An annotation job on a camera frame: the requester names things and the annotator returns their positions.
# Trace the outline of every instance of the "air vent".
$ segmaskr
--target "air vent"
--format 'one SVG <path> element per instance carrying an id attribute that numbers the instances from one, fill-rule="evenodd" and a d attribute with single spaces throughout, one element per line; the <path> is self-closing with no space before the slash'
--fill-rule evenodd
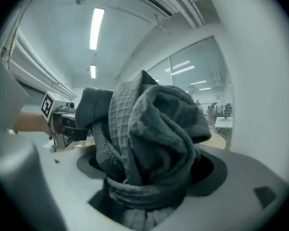
<path id="1" fill-rule="evenodd" d="M 142 2 L 146 6 L 150 7 L 152 10 L 163 16 L 164 18 L 169 18 L 172 16 L 172 13 L 169 12 L 167 9 L 163 8 L 158 2 L 155 0 L 138 0 Z"/>

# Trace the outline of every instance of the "white wall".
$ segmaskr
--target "white wall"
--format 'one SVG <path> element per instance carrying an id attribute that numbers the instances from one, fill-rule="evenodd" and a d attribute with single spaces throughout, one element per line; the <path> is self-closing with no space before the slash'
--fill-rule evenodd
<path id="1" fill-rule="evenodd" d="M 118 81 L 114 79 L 92 79 L 88 72 L 85 76 L 77 76 L 73 79 L 73 88 L 95 87 L 106 90 L 114 90 L 118 85 Z"/>
<path id="2" fill-rule="evenodd" d="M 172 28 L 166 28 L 171 34 L 159 31 L 152 36 L 141 51 L 134 54 L 128 64 L 122 68 L 120 82 L 133 78 L 141 69 L 148 70 L 177 51 L 212 36 L 219 24 L 203 26 L 192 30 L 182 20 L 173 21 Z"/>
<path id="3" fill-rule="evenodd" d="M 235 132 L 238 123 L 249 126 L 240 136 L 245 142 L 232 150 L 257 158 L 289 182 L 289 20 L 273 0 L 212 1 L 246 73 L 230 69 Z M 249 82 L 250 115 L 239 119 L 236 90 L 241 80 Z"/>
<path id="4" fill-rule="evenodd" d="M 72 91 L 77 95 L 77 97 L 73 100 L 73 102 L 75 104 L 75 108 L 77 108 L 77 106 L 81 100 L 83 90 L 84 90 L 84 88 L 73 88 L 72 89 Z"/>

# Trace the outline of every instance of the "desk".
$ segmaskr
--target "desk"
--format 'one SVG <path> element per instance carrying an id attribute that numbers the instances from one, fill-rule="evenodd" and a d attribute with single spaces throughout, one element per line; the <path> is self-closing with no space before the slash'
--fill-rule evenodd
<path id="1" fill-rule="evenodd" d="M 226 148 L 226 140 L 219 134 L 211 133 L 211 135 L 212 137 L 209 140 L 201 142 L 200 144 L 224 150 Z"/>
<path id="2" fill-rule="evenodd" d="M 232 128 L 233 117 L 217 117 L 215 122 L 216 128 Z"/>

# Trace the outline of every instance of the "towel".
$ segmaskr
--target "towel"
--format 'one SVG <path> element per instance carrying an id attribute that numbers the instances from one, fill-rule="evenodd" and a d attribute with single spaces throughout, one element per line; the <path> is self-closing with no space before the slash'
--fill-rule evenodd
<path id="1" fill-rule="evenodd" d="M 86 88 L 75 119 L 91 127 L 109 196 L 126 207 L 120 223 L 135 230 L 158 225 L 183 200 L 200 159 L 194 143 L 210 138 L 192 98 L 145 71 L 113 93 Z"/>

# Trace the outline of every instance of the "white machine surface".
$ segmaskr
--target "white machine surface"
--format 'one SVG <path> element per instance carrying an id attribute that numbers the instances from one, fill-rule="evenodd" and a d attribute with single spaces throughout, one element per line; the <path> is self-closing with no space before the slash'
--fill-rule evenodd
<path id="1" fill-rule="evenodd" d="M 193 231 L 197 227 L 206 231 L 228 230 L 259 217 L 262 206 L 253 191 L 255 186 L 269 186 L 277 196 L 284 196 L 282 193 L 286 189 L 282 180 L 275 175 L 268 177 L 270 170 L 260 162 L 248 158 L 246 163 L 245 156 L 208 146 L 199 147 L 227 161 L 226 181 L 209 196 L 187 196 L 177 210 L 153 230 Z M 46 181 L 68 227 L 79 231 L 93 228 L 129 230 L 87 203 L 103 187 L 102 179 L 90 179 L 76 165 L 78 158 L 90 153 L 92 151 L 81 148 L 55 154 L 39 149 Z M 278 200 L 276 198 L 267 208 L 272 208 Z"/>
<path id="2" fill-rule="evenodd" d="M 232 128 L 233 117 L 218 117 L 216 118 L 215 127 L 216 128 Z"/>

